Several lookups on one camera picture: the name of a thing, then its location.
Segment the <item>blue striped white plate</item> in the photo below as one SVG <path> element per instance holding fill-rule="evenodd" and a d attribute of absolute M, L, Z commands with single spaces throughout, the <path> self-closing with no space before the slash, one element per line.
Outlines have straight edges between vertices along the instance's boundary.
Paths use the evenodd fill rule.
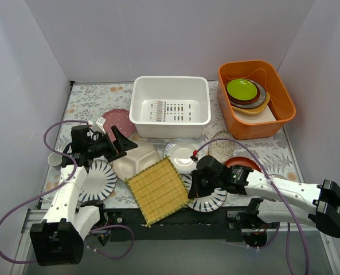
<path fill-rule="evenodd" d="M 227 192 L 216 188 L 210 195 L 193 199 L 187 206 L 194 211 L 209 213 L 218 210 L 226 201 Z"/>

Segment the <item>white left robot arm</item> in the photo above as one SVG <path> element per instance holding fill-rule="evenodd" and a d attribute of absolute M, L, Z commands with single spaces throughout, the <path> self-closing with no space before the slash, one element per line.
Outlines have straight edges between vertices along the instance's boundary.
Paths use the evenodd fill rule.
<path fill-rule="evenodd" d="M 30 229 L 40 266 L 79 264 L 86 236 L 93 228 L 107 225 L 108 215 L 101 199 L 78 202 L 94 159 L 105 157 L 112 162 L 137 148 L 116 126 L 111 129 L 114 141 L 107 134 L 92 132 L 88 125 L 72 127 L 72 141 L 62 152 L 58 190 L 41 222 L 32 224 Z"/>

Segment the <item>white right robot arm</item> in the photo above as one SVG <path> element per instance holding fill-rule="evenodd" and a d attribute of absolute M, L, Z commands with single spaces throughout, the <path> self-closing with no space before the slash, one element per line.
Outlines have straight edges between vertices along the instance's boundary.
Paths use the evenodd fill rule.
<path fill-rule="evenodd" d="M 235 219 L 243 227 L 300 223 L 340 238 L 340 187 L 332 180 L 321 184 L 297 183 L 273 178 L 247 166 L 227 167 L 212 156 L 201 158 L 191 177 L 189 199 L 205 197 L 216 189 L 251 196 L 247 209 Z"/>

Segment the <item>yellow bamboo mat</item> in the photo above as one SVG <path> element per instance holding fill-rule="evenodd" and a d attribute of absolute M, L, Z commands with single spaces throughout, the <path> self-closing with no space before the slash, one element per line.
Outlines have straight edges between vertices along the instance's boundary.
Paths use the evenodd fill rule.
<path fill-rule="evenodd" d="M 148 228 L 190 203 L 188 189 L 168 156 L 125 179 L 125 183 Z"/>

